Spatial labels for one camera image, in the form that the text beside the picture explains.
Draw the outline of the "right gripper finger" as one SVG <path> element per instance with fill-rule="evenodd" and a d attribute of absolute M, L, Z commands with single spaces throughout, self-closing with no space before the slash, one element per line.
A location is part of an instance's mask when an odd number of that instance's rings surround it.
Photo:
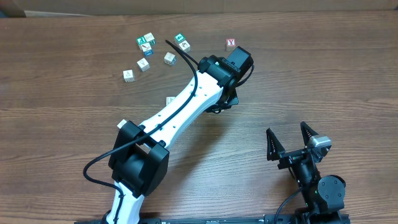
<path fill-rule="evenodd" d="M 306 122 L 302 121 L 300 123 L 300 129 L 302 132 L 302 137 L 303 137 L 303 141 L 304 144 L 307 146 L 308 142 L 310 140 L 310 138 L 312 136 L 316 136 L 318 135 L 318 133 L 316 131 L 314 131 Z"/>
<path fill-rule="evenodd" d="M 280 159 L 280 155 L 285 153 L 284 147 L 274 134 L 274 132 L 268 128 L 266 130 L 267 137 L 267 160 L 276 161 Z"/>

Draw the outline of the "green letter L block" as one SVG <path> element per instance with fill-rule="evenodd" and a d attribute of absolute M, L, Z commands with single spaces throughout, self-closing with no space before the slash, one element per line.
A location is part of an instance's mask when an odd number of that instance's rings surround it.
<path fill-rule="evenodd" d="M 166 97 L 165 105 L 169 105 L 173 100 L 175 99 L 174 96 L 168 96 Z"/>

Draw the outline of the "wooden block blue side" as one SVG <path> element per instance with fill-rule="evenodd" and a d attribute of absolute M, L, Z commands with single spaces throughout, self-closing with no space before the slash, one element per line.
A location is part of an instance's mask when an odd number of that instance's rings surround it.
<path fill-rule="evenodd" d="M 168 65 L 170 65 L 170 66 L 174 66 L 176 60 L 177 60 L 176 55 L 174 55 L 174 54 L 172 54 L 172 53 L 170 53 L 170 52 L 167 52 L 167 53 L 165 54 L 164 62 L 165 62 L 166 64 L 168 64 Z"/>

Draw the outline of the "wooden block text top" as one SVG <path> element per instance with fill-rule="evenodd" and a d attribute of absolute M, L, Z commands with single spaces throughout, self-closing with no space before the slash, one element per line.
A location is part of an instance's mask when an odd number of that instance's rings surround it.
<path fill-rule="evenodd" d="M 139 66 L 140 71 L 142 71 L 142 72 L 145 72 L 148 69 L 150 69 L 150 65 L 149 65 L 148 61 L 145 58 L 142 58 L 142 59 L 138 60 L 137 64 Z"/>

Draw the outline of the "wooden block pencil picture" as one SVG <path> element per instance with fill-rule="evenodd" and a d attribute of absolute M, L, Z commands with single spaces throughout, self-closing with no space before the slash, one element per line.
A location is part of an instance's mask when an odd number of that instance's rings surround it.
<path fill-rule="evenodd" d="M 152 50 L 150 43 L 142 44 L 141 49 L 142 49 L 145 57 L 153 54 L 153 50 Z"/>

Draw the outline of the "wooden block red picture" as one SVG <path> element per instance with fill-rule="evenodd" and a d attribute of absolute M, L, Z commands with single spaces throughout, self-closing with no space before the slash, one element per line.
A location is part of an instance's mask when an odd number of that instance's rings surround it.
<path fill-rule="evenodd" d="M 121 129 L 126 123 L 127 123 L 127 121 L 126 121 L 125 119 L 122 119 L 122 120 L 118 123 L 117 127 L 118 127 L 119 129 Z"/>

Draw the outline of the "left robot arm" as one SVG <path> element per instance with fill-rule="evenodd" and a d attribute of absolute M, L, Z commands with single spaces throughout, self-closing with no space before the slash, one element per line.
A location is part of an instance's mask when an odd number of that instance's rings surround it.
<path fill-rule="evenodd" d="M 144 197 L 167 173 L 169 151 L 177 138 L 202 112 L 220 113 L 239 103 L 236 87 L 251 71 L 251 54 L 236 47 L 227 57 L 204 57 L 196 76 L 165 108 L 136 125 L 121 121 L 108 165 L 118 187 L 103 223 L 138 223 Z"/>

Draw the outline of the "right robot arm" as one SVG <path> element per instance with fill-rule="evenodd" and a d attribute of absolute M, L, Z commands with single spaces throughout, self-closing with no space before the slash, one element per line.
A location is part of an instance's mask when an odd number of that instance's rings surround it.
<path fill-rule="evenodd" d="M 322 177 L 316 164 L 331 149 L 331 139 L 318 134 L 306 122 L 300 123 L 304 148 L 287 152 L 271 129 L 266 130 L 267 160 L 278 161 L 278 168 L 288 169 L 298 190 L 288 196 L 277 209 L 274 223 L 349 223 L 348 215 L 340 210 L 345 207 L 346 182 L 338 175 Z M 305 206 L 298 208 L 286 220 L 280 215 L 283 207 L 296 195 L 302 194 Z"/>

